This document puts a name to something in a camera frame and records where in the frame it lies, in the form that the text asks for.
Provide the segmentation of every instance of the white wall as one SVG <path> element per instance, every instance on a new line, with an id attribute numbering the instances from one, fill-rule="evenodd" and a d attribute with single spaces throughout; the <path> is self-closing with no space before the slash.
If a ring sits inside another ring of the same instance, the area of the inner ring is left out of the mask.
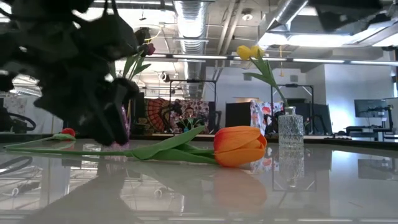
<path id="1" fill-rule="evenodd" d="M 206 77 L 211 80 L 213 77 L 214 67 L 206 68 Z M 216 110 L 222 112 L 221 127 L 225 127 L 225 104 L 235 103 L 235 98 L 259 98 L 262 101 L 271 102 L 271 88 L 268 84 L 252 78 L 251 81 L 243 80 L 244 72 L 259 73 L 257 69 L 231 68 L 227 67 L 221 72 L 217 82 L 217 102 Z M 273 70 L 275 80 L 278 84 L 286 84 L 290 82 L 290 75 L 298 75 L 298 84 L 306 84 L 306 77 L 299 69 L 283 69 L 284 76 L 280 76 L 280 69 Z M 283 88 L 282 92 L 286 98 L 310 98 L 310 95 L 302 88 Z M 214 92 L 205 85 L 203 99 L 205 101 L 214 101 Z M 274 95 L 274 101 L 281 101 L 279 94 Z"/>
<path id="2" fill-rule="evenodd" d="M 333 132 L 353 125 L 381 125 L 380 118 L 355 118 L 354 100 L 392 97 L 390 67 L 325 65 L 325 83 Z"/>
<path id="3" fill-rule="evenodd" d="M 325 91 L 325 65 L 318 67 L 307 72 L 307 84 L 313 86 L 314 103 L 326 104 L 326 91 Z"/>

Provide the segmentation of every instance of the table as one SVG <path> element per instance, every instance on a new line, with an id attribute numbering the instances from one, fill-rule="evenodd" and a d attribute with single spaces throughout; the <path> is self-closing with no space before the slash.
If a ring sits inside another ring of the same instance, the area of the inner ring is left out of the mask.
<path id="1" fill-rule="evenodd" d="M 75 149 L 112 150 L 90 139 Z M 398 223 L 398 152 L 381 147 L 269 143 L 242 169 L 5 152 L 0 163 L 21 156 L 21 169 L 0 173 L 2 224 Z"/>

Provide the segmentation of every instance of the glass vase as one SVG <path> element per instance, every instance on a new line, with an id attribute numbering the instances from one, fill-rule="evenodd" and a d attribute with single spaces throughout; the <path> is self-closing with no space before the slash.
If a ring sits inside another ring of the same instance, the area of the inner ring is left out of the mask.
<path id="1" fill-rule="evenodd" d="M 294 106 L 285 108 L 285 115 L 278 118 L 279 145 L 297 147 L 304 145 L 303 116 L 296 114 Z"/>

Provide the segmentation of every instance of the computer screen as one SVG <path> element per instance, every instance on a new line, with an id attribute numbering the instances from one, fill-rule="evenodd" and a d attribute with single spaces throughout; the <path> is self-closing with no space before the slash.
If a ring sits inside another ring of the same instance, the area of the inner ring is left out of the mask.
<path id="1" fill-rule="evenodd" d="M 387 106 L 386 100 L 354 100 L 355 117 L 357 118 L 385 118 L 385 110 L 377 110 Z"/>

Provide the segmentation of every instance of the poster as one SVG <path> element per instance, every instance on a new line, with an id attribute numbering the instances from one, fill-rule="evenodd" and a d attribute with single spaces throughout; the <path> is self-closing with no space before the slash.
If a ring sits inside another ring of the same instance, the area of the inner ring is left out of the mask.
<path id="1" fill-rule="evenodd" d="M 209 133 L 210 104 L 200 100 L 176 100 L 170 103 L 163 98 L 145 99 L 146 117 L 139 118 L 144 134 L 183 133 L 204 125 L 201 134 Z"/>
<path id="2" fill-rule="evenodd" d="M 274 103 L 274 114 L 283 110 L 283 103 Z M 265 135 L 267 126 L 272 125 L 271 119 L 271 103 L 258 102 L 252 100 L 250 102 L 251 122 L 250 126 L 260 129 L 261 134 Z"/>

